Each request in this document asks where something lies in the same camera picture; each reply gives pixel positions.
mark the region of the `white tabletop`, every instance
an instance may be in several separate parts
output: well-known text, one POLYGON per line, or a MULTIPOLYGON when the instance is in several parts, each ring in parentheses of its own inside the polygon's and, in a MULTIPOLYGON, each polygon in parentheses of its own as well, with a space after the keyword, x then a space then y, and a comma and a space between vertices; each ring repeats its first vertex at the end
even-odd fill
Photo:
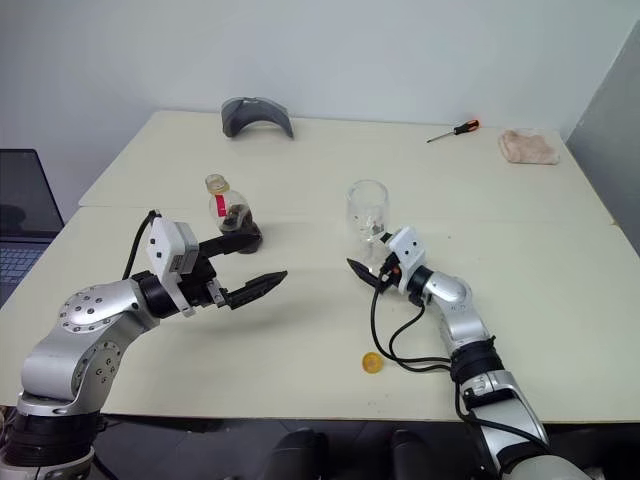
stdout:
MULTIPOLYGON (((197 203, 162 213, 190 223, 200 240, 215 236, 206 202, 197 203)), ((81 287, 120 278, 145 211, 81 209, 5 304, 0 403, 15 403, 22 362, 54 325, 61 302, 81 287)), ((198 308, 194 317, 163 320, 125 354, 104 411, 455 419, 447 374, 413 374, 390 363, 375 375, 362 370, 362 355, 374 350, 372 291, 344 261, 345 226, 336 217, 257 216, 262 248, 216 258, 220 281, 237 288, 270 271, 288 269, 289 276, 266 297, 233 312, 198 308)), ((412 223, 428 246, 430 267, 471 284, 505 365, 543 421, 640 420, 640 384, 629 381, 640 362, 640 260, 617 227, 575 221, 412 223)), ((134 271, 147 266, 140 252, 134 271)), ((388 338, 415 312, 406 299, 385 294, 381 336, 388 338)), ((401 338, 398 351, 443 354, 435 322, 434 315, 426 316, 401 338)))
POLYGON ((546 138, 561 160, 549 167, 508 163, 496 128, 427 144, 448 127, 292 122, 293 141, 271 124, 229 139, 219 114, 158 112, 80 204, 200 208, 209 199, 205 177, 221 173, 258 216, 335 218, 349 185, 375 178, 389 188, 394 218, 612 221, 555 132, 546 138))

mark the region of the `red label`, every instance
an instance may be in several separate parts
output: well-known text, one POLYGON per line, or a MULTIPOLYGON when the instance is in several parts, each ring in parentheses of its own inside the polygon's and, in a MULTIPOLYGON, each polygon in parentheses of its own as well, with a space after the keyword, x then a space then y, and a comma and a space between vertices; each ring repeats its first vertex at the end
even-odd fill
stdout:
POLYGON ((218 207, 218 216, 226 217, 227 216, 227 207, 224 205, 224 196, 216 195, 216 206, 218 207))

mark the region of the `gray plastic object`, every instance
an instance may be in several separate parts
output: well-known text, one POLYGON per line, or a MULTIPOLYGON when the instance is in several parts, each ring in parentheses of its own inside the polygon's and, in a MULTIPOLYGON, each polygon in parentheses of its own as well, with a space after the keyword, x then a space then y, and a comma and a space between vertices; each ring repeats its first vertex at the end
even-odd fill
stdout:
POLYGON ((258 121, 280 125, 289 138, 293 139, 287 109, 273 100, 236 97, 222 104, 222 131, 227 137, 235 137, 244 127, 258 121))

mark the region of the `laptop keyboard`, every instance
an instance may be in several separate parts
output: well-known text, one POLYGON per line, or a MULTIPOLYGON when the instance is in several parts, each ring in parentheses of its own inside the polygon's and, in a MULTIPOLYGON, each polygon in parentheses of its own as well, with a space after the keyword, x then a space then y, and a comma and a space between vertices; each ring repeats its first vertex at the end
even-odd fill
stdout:
POLYGON ((0 283, 17 285, 34 263, 42 255, 42 250, 26 248, 0 249, 0 283))

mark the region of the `glass cup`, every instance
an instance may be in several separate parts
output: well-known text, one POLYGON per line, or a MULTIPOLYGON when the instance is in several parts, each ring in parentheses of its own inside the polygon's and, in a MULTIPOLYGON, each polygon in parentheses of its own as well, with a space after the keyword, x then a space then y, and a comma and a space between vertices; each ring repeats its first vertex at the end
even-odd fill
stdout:
POLYGON ((359 180, 347 191, 347 225, 352 232, 355 259, 373 269, 382 264, 380 237, 389 225, 389 192, 376 180, 359 180))

